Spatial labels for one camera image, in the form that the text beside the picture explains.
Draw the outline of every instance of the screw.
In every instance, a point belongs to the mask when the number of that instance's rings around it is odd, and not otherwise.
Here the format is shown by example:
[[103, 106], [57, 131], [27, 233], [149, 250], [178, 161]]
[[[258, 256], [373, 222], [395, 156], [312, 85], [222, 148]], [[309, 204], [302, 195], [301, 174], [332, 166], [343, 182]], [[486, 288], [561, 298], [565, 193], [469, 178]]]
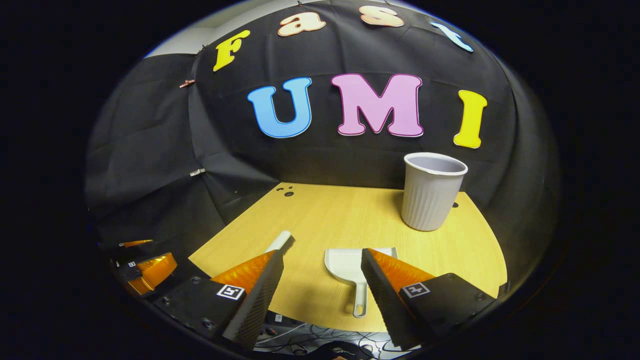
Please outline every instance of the screw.
[[204, 327], [206, 327], [208, 330], [213, 330], [213, 328], [216, 327], [216, 324], [214, 324], [211, 320], [207, 318], [202, 318], [200, 319], [200, 321], [202, 322], [202, 325], [204, 325]]

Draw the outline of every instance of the ribbed cup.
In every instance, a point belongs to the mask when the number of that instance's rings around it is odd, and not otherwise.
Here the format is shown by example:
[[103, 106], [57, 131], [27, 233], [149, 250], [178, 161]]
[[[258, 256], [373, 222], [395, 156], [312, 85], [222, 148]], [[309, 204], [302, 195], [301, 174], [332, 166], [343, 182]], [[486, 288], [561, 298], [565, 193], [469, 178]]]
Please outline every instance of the ribbed cup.
[[434, 152], [407, 154], [404, 163], [402, 219], [416, 230], [438, 229], [451, 211], [468, 167]]

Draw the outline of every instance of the light blue letter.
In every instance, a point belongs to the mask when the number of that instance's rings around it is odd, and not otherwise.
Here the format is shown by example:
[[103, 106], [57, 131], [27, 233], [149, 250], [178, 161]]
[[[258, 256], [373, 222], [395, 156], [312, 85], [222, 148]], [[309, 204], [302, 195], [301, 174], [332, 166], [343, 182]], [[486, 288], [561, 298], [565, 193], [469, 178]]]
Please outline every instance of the light blue letter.
[[467, 50], [470, 53], [473, 53], [474, 50], [467, 44], [463, 43], [462, 41], [460, 41], [460, 35], [454, 33], [453, 31], [449, 30], [448, 27], [442, 25], [442, 24], [436, 24], [435, 22], [432, 22], [431, 25], [435, 26], [436, 28], [442, 30], [442, 32], [447, 35], [447, 37], [449, 38], [449, 40], [453, 41], [456, 45], [460, 46], [461, 48], [463, 48], [464, 50]]
[[296, 112], [296, 117], [290, 122], [280, 122], [276, 117], [272, 98], [276, 88], [265, 86], [250, 92], [246, 98], [253, 103], [260, 130], [272, 138], [290, 138], [307, 130], [311, 124], [311, 105], [307, 93], [309, 85], [310, 78], [295, 78], [282, 84], [282, 88], [291, 93], [293, 109]]

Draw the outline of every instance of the pink letter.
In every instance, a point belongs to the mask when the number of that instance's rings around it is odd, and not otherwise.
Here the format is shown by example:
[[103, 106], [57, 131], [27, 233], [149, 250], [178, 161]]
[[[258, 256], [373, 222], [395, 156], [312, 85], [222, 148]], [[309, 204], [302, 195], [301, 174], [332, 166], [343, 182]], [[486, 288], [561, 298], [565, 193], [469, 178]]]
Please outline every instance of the pink letter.
[[382, 131], [391, 110], [393, 121], [387, 128], [396, 136], [416, 137], [423, 134], [418, 120], [418, 88], [421, 78], [407, 74], [395, 74], [387, 83], [382, 96], [378, 96], [371, 85], [360, 74], [336, 75], [331, 84], [340, 88], [342, 97], [342, 135], [364, 134], [366, 127], [358, 120], [358, 109], [362, 112], [374, 133]]

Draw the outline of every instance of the dustpan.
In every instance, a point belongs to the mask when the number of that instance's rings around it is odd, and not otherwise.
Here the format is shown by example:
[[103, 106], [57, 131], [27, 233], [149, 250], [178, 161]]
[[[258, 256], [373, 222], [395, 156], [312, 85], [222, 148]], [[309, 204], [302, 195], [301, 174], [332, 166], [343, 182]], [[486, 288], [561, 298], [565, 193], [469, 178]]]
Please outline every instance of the dustpan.
[[[398, 258], [395, 247], [375, 249], [386, 255]], [[362, 318], [367, 314], [367, 279], [365, 279], [360, 263], [362, 249], [326, 249], [324, 265], [336, 280], [356, 287], [356, 300], [353, 304], [353, 316]]]

